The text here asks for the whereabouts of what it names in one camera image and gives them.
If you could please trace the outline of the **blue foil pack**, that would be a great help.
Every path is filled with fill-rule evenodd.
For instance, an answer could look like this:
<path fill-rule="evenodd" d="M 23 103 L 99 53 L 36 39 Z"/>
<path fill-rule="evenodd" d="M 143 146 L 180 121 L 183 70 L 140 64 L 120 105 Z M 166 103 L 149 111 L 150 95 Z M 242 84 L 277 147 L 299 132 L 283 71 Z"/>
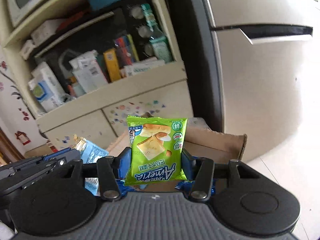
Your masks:
<path fill-rule="evenodd" d="M 114 174 L 122 181 L 120 191 L 139 193 L 181 193 L 196 202 L 208 200 L 214 193 L 212 159 L 194 157 L 188 152 L 153 160 L 137 161 L 130 155 L 117 158 Z"/>

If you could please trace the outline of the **light blue barcode snack pack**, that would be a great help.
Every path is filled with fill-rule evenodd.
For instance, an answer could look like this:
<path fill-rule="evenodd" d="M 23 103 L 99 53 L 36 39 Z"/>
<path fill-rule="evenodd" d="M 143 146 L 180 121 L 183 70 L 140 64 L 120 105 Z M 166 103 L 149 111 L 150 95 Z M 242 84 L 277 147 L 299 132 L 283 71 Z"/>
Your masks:
<path fill-rule="evenodd" d="M 98 159 L 106 157 L 109 152 L 103 148 L 100 148 L 93 142 L 87 140 L 86 138 L 74 135 L 75 145 L 72 149 L 76 149 L 80 152 L 80 158 L 84 164 L 94 164 Z M 98 178 L 97 175 L 88 175 L 85 178 L 85 188 L 89 190 L 93 195 L 98 193 Z"/>

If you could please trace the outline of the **green America snack pack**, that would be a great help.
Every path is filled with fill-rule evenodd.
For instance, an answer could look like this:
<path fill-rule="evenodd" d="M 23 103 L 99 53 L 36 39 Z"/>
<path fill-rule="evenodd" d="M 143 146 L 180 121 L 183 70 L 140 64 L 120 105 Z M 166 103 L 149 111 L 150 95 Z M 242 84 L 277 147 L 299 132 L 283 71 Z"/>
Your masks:
<path fill-rule="evenodd" d="M 127 116 L 131 165 L 126 186 L 186 180 L 182 148 L 187 118 Z"/>

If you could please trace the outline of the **cardboard milk box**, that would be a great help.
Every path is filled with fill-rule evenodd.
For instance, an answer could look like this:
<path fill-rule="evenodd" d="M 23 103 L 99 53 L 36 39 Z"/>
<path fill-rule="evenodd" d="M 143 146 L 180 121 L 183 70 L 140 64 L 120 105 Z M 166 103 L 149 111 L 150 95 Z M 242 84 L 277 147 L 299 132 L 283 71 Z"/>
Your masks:
<path fill-rule="evenodd" d="M 233 135 L 212 131 L 202 118 L 188 119 L 184 146 L 191 155 L 213 159 L 215 163 L 227 164 L 231 159 L 241 160 L 247 144 L 247 135 Z M 129 133 L 125 130 L 107 148 L 112 156 L 118 156 L 130 145 Z M 149 184 L 145 192 L 177 191 L 178 181 Z"/>

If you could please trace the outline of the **white blue tissue box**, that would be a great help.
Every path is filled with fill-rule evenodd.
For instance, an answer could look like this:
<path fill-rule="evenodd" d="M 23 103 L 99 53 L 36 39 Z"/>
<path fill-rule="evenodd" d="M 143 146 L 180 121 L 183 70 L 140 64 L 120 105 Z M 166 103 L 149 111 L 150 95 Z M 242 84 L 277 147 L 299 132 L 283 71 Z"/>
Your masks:
<path fill-rule="evenodd" d="M 39 64 L 28 82 L 29 90 L 46 112 L 60 107 L 66 95 L 55 74 L 46 62 Z"/>

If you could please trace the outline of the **white orange canister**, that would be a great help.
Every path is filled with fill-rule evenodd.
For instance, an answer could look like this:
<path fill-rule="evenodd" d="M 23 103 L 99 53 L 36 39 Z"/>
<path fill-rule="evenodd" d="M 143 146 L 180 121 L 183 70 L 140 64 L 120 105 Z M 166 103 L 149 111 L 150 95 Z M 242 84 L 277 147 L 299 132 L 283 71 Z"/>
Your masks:
<path fill-rule="evenodd" d="M 86 94 L 84 89 L 81 87 L 80 83 L 78 83 L 75 76 L 71 76 L 67 79 L 67 88 L 71 96 L 75 98 L 79 98 Z"/>

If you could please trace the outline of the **white barcode box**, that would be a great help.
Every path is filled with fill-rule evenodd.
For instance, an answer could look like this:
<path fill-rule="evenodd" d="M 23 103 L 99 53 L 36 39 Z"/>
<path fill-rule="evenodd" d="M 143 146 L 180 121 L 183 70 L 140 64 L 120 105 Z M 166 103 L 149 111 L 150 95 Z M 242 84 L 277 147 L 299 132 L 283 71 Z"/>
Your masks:
<path fill-rule="evenodd" d="M 85 93 L 90 93 L 108 84 L 97 62 L 97 51 L 88 51 L 69 61 L 72 73 Z"/>

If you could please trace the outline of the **yellow box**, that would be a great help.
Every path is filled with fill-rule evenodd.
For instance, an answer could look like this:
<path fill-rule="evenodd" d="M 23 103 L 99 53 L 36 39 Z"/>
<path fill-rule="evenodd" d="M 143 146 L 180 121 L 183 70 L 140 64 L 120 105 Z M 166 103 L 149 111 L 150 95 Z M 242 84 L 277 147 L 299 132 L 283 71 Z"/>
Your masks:
<path fill-rule="evenodd" d="M 118 81 L 121 79 L 119 63 L 116 55 L 116 49 L 112 48 L 103 53 L 106 68 L 110 77 L 111 82 Z"/>

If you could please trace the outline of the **white flat box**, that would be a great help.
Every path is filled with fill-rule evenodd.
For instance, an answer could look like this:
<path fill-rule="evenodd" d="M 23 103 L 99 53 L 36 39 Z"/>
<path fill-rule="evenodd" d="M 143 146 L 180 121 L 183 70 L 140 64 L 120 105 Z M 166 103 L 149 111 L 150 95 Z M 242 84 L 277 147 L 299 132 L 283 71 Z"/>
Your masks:
<path fill-rule="evenodd" d="M 120 74 L 122 78 L 131 77 L 163 65 L 165 65 L 164 60 L 158 60 L 156 57 L 150 57 L 146 60 L 124 66 L 120 70 Z"/>

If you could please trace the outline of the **coloured book stack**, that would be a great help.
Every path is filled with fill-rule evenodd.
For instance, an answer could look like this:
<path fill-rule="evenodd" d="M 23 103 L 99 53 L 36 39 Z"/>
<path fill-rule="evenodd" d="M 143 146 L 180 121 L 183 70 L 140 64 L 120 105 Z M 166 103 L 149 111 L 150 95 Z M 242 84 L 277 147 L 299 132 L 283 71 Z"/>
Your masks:
<path fill-rule="evenodd" d="M 130 34 L 114 40 L 117 59 L 121 67 L 132 65 L 139 61 L 138 53 Z"/>

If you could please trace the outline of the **cream sideboard cabinet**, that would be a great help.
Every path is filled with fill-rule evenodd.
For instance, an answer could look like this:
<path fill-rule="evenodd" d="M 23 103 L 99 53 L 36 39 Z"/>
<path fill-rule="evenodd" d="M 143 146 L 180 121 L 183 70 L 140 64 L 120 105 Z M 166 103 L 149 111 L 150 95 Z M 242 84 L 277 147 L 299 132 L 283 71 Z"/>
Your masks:
<path fill-rule="evenodd" d="M 13 28 L 7 0 L 1 0 L 1 48 L 19 91 L 40 130 L 56 148 L 70 145 L 74 135 L 107 148 L 127 131 L 129 113 L 151 112 L 164 118 L 193 116 L 187 75 L 165 0 L 151 0 L 167 36 L 174 60 L 164 66 L 109 83 L 45 114 L 29 90 L 29 63 L 20 55 L 23 41 L 45 20 L 63 15 L 84 0 L 49 0 Z"/>

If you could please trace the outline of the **green glass bottle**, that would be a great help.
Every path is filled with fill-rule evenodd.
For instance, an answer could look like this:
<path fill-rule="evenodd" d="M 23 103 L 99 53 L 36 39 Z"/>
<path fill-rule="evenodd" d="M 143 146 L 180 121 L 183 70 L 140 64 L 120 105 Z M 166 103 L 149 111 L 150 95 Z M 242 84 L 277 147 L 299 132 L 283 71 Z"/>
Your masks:
<path fill-rule="evenodd" d="M 165 63 L 173 61 L 171 54 L 170 46 L 166 35 L 161 31 L 158 26 L 158 23 L 155 19 L 155 16 L 151 10 L 151 7 L 148 3 L 141 5 L 144 12 L 146 22 L 150 28 L 150 44 L 153 47 L 153 52 L 157 59 L 164 60 Z"/>

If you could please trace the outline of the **wooden door frame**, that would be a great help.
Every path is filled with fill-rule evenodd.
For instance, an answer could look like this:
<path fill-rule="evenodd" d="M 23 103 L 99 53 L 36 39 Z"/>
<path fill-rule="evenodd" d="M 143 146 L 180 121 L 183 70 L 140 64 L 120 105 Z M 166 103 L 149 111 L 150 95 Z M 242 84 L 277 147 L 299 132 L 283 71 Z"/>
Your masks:
<path fill-rule="evenodd" d="M 25 159 L 25 157 L 18 151 L 18 149 L 13 145 L 5 133 L 0 131 L 0 150 L 1 150 L 1 159 L 6 163 L 14 163 L 20 160 Z"/>

